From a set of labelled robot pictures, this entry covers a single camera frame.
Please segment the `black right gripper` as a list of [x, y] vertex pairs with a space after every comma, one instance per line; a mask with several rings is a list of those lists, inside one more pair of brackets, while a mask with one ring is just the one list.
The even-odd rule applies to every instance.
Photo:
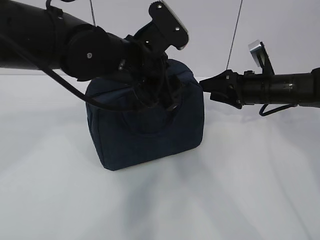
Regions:
[[214, 77], [201, 80], [199, 84], [204, 92], [212, 92], [210, 100], [242, 109], [245, 105], [258, 103], [258, 97], [249, 92], [249, 82], [254, 76], [253, 70], [239, 74], [227, 69]]

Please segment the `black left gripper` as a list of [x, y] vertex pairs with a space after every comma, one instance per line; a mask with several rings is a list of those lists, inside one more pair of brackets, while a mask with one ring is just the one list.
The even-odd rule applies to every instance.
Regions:
[[126, 67], [133, 78], [133, 92], [147, 108], [163, 106], [167, 111], [176, 109], [181, 101], [185, 84], [174, 74], [168, 76], [168, 56], [160, 46], [153, 46], [149, 39], [135, 35], [125, 37], [134, 50], [137, 61]]

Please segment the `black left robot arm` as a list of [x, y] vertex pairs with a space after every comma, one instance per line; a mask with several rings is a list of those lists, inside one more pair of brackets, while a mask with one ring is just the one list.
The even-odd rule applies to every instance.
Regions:
[[[165, 1], [153, 2], [148, 13], [148, 24], [135, 35], [120, 38], [52, 6], [50, 1], [39, 8], [3, 0], [0, 66], [42, 71], [87, 104], [107, 111], [140, 111], [158, 105], [173, 110], [181, 102], [181, 84], [168, 76], [166, 50], [171, 46], [182, 50], [189, 34]], [[80, 82], [129, 74], [123, 91], [133, 93], [137, 103], [122, 107], [98, 102], [64, 80], [57, 70]]]

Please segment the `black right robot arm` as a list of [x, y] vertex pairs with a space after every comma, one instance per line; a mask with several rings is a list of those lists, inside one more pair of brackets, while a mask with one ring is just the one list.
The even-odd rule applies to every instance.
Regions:
[[200, 81], [212, 101], [241, 109], [245, 105], [320, 107], [320, 69], [295, 74], [243, 75], [226, 70]]

